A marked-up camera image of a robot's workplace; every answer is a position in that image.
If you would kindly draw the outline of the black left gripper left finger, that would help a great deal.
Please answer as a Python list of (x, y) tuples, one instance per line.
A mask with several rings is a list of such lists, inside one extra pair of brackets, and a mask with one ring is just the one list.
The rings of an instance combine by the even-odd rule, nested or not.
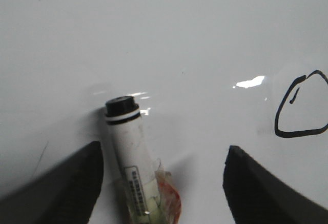
[(1, 223), (88, 223), (103, 182), (98, 141), (1, 199)]

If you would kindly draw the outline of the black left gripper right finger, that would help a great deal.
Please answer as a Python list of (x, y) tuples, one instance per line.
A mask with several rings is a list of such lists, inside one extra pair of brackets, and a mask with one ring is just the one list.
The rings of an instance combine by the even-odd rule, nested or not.
[(235, 223), (327, 223), (327, 209), (266, 170), (239, 146), (230, 146), (223, 189)]

